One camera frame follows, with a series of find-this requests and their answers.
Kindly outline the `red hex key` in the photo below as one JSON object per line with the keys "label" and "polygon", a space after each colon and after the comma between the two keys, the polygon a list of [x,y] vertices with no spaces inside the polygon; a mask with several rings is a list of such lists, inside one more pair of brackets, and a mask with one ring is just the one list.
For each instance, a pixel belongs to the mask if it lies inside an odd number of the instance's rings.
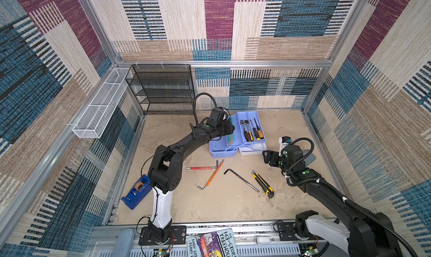
{"label": "red hex key", "polygon": [[220,162],[219,160],[216,161],[215,166],[206,166],[206,167],[185,167],[186,171],[196,171],[196,170],[208,170],[208,169],[217,169]]}

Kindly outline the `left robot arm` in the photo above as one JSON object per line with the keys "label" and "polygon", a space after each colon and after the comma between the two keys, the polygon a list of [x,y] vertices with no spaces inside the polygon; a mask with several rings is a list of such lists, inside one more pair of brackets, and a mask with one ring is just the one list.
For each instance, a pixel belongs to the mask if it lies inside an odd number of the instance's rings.
{"label": "left robot arm", "polygon": [[[198,121],[196,102],[201,96],[208,96],[214,108],[209,117]],[[153,211],[149,217],[145,234],[166,242],[172,235],[171,204],[173,192],[178,187],[183,173],[184,160],[201,146],[216,138],[232,135],[235,127],[232,124],[228,109],[218,106],[214,97],[209,93],[199,93],[192,103],[195,125],[191,125],[191,133],[180,141],[169,146],[160,145],[149,158],[152,162],[147,176],[153,191]]]}

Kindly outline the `yellow black utility knife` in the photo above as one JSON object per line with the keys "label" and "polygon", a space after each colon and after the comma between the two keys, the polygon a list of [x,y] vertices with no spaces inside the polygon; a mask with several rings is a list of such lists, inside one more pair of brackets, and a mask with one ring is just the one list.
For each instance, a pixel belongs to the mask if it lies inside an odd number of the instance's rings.
{"label": "yellow black utility knife", "polygon": [[271,199],[275,196],[274,190],[271,188],[269,183],[266,182],[265,179],[261,177],[261,175],[254,170],[252,170],[253,177],[258,182],[260,187],[263,189],[264,193]]}

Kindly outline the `black yellow screwdriver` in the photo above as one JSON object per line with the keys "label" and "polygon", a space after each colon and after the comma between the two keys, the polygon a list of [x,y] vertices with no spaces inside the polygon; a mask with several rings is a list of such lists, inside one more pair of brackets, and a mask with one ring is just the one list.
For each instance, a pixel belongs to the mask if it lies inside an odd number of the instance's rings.
{"label": "black yellow screwdriver", "polygon": [[253,134],[254,134],[255,140],[256,140],[256,141],[259,141],[259,140],[260,140],[260,137],[259,137],[259,134],[258,134],[258,130],[257,130],[257,128],[254,126],[254,124],[253,124],[252,120],[250,120],[250,124],[251,124],[251,126],[252,126],[252,130],[253,130]]}

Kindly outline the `wooden handle screwdriver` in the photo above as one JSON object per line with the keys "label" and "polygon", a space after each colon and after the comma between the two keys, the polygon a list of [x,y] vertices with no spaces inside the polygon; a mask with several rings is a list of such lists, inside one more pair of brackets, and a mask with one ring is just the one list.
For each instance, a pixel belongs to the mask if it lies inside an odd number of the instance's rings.
{"label": "wooden handle screwdriver", "polygon": [[258,133],[259,139],[263,140],[264,139],[264,135],[263,135],[263,132],[262,132],[261,128],[259,127],[259,125],[257,123],[257,120],[254,119],[254,122],[256,124],[256,128],[257,128],[257,133]]}

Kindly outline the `white and blue toolbox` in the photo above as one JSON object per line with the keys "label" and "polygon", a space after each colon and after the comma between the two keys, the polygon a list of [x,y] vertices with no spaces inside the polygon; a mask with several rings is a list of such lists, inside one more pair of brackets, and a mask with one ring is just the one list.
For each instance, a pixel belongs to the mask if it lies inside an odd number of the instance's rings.
{"label": "white and blue toolbox", "polygon": [[[232,120],[232,124],[235,127],[234,143],[230,146],[227,145],[227,136],[223,136],[222,138],[220,138],[220,140],[212,140],[209,143],[209,151],[211,153],[211,156],[213,158],[228,158],[228,157],[235,156],[237,152],[240,152],[242,156],[252,156],[252,155],[259,155],[264,150],[267,150],[267,144],[266,144],[265,138],[259,141],[255,140],[252,126],[250,124],[250,120],[252,120],[254,126],[256,127],[254,119],[257,120],[257,123],[263,132],[262,125],[257,111],[237,112],[236,114],[232,115],[231,120]],[[254,141],[247,142],[245,140],[243,128],[240,124],[240,120],[249,121],[249,126],[250,126],[251,133],[253,135]]]}

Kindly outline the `orange hex key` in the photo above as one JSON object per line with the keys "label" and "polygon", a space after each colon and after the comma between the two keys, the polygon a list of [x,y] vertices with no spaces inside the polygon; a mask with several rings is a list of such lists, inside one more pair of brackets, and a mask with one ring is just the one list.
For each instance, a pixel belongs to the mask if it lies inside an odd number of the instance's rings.
{"label": "orange hex key", "polygon": [[212,173],[212,176],[209,178],[209,180],[206,182],[206,184],[203,187],[200,187],[199,185],[196,185],[196,187],[200,190],[205,190],[210,185],[210,183],[212,182],[212,180],[214,179],[214,177],[216,176],[217,172],[220,170],[224,162],[225,162],[225,159],[223,159],[221,163],[218,164],[215,171]]}

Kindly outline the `yellow handled pliers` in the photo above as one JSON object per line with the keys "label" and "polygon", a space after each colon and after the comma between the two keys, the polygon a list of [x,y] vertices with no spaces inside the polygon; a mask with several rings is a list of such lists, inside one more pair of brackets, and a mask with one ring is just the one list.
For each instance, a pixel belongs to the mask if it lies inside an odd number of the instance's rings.
{"label": "yellow handled pliers", "polygon": [[249,135],[249,140],[250,140],[250,142],[252,142],[252,141],[254,141],[254,138],[253,138],[253,135],[251,133],[250,126],[249,126],[249,121],[248,120],[245,120],[245,125],[247,127],[247,131],[248,131],[248,135]]}

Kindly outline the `black hex key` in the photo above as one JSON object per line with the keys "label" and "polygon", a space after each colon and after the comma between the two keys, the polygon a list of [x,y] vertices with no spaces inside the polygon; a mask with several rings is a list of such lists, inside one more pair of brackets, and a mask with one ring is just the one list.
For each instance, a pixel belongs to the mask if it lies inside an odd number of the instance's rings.
{"label": "black hex key", "polygon": [[246,179],[244,179],[242,176],[240,176],[238,173],[236,173],[234,170],[232,169],[227,169],[226,171],[224,171],[224,175],[226,175],[227,173],[231,172],[232,174],[234,174],[237,178],[239,178],[242,182],[244,182],[245,184],[247,184],[249,187],[251,187],[253,190],[255,190],[257,193],[260,193],[260,191],[253,186],[250,182],[248,182]]}

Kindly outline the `teal utility knife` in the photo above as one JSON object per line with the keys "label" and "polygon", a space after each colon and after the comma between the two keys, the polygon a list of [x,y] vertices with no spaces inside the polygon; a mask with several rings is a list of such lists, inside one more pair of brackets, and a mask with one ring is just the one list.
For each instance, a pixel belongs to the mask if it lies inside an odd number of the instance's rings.
{"label": "teal utility knife", "polygon": [[227,136],[227,145],[232,145],[235,141],[235,135],[234,135],[235,127],[231,126],[230,128],[230,135]]}

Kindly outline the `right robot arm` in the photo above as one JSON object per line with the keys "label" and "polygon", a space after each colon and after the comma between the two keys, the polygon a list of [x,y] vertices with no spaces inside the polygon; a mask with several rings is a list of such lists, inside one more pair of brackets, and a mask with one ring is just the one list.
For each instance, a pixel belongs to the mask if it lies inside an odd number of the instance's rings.
{"label": "right robot arm", "polygon": [[351,257],[400,257],[402,246],[415,257],[413,247],[398,234],[391,220],[383,213],[372,211],[358,205],[337,190],[317,171],[306,166],[305,160],[314,150],[314,142],[307,153],[297,145],[300,139],[282,137],[284,147],[280,151],[262,152],[264,162],[281,170],[288,186],[298,187],[309,194],[340,221],[327,222],[315,211],[297,215],[296,235],[301,239],[318,236],[343,250]]}

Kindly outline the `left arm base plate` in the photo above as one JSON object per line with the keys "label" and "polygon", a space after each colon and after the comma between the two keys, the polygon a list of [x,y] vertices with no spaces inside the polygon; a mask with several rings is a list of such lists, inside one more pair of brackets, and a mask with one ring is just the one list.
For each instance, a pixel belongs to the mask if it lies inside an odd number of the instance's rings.
{"label": "left arm base plate", "polygon": [[169,245],[171,242],[174,242],[174,245],[183,245],[186,242],[186,233],[187,227],[184,225],[168,225],[164,229],[154,226],[143,227],[139,237],[139,245],[162,246]]}

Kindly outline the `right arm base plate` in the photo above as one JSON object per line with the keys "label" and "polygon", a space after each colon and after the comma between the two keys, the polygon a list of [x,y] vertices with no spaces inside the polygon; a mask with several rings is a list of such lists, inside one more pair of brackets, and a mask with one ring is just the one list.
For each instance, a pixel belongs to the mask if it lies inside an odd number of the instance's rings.
{"label": "right arm base plate", "polygon": [[294,222],[276,221],[273,225],[274,231],[278,234],[281,241],[308,241],[321,239],[320,237],[308,235],[301,237],[295,232]]}

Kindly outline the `red handled pliers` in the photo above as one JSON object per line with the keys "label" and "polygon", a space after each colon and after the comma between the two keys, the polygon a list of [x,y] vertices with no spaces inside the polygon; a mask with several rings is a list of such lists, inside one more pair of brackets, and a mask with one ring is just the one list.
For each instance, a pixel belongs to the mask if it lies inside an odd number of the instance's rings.
{"label": "red handled pliers", "polygon": [[243,128],[243,133],[244,133],[245,140],[247,142],[250,142],[250,136],[249,136],[249,133],[248,133],[248,131],[246,129],[245,122],[243,120],[240,120],[240,124],[241,124],[241,126]]}

